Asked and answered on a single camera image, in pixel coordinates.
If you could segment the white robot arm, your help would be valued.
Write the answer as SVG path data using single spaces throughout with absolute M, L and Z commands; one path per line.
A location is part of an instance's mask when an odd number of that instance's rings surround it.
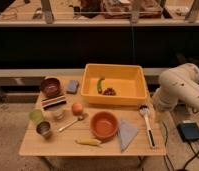
M 199 68 L 195 64 L 167 69 L 159 75 L 158 82 L 160 87 L 152 97 L 158 111 L 171 111 L 181 100 L 199 112 Z

